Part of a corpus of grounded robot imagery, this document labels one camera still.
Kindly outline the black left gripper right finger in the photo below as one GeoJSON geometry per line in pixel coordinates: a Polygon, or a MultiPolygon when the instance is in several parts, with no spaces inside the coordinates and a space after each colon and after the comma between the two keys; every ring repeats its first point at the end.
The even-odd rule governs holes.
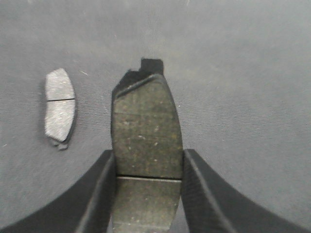
{"type": "Polygon", "coordinates": [[[181,198],[191,233],[306,233],[226,182],[194,150],[184,151],[181,198]]]}

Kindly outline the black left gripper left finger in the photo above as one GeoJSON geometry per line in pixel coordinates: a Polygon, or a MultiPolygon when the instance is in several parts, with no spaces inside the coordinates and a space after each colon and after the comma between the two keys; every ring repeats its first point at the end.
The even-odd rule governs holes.
{"type": "Polygon", "coordinates": [[[2,233],[105,233],[116,189],[115,158],[102,153],[92,167],[66,192],[2,233]]]}

